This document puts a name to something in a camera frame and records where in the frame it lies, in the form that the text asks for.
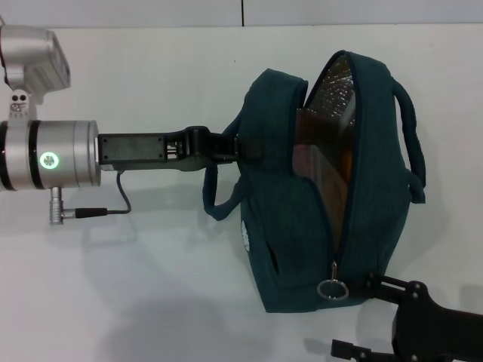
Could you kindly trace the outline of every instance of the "black strap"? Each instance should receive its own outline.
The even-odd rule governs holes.
[[[235,136],[238,133],[240,125],[240,115],[224,130],[223,134]],[[233,188],[232,196],[223,204],[215,205],[218,186],[218,166],[212,165],[206,168],[205,183],[203,185],[203,205],[205,212],[212,216],[215,220],[220,221],[227,218],[228,215],[242,202],[249,194],[250,187],[243,176],[240,176],[238,182]]]
[[[408,183],[412,202],[424,204],[426,202],[424,195],[426,164],[421,151],[420,141],[416,135],[416,112],[408,92],[394,79],[392,80],[392,92],[401,108],[402,133],[405,138],[406,149],[408,150],[409,163],[411,164],[411,171],[408,171]]]

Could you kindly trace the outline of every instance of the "black robot arm segment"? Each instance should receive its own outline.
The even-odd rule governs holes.
[[[398,305],[392,322],[394,354],[381,354],[334,340],[331,354],[359,362],[483,361],[483,315],[443,308],[425,284],[371,274],[366,288],[352,288],[353,296],[377,298]]]
[[[175,169],[197,171],[261,156],[261,146],[241,144],[236,137],[188,127],[173,133],[117,133],[98,137],[102,170]]]

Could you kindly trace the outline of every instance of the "glowing green indicator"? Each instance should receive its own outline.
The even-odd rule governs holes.
[[[43,168],[53,170],[59,165],[59,158],[53,152],[44,152],[42,153],[42,156],[40,156],[40,164]]]

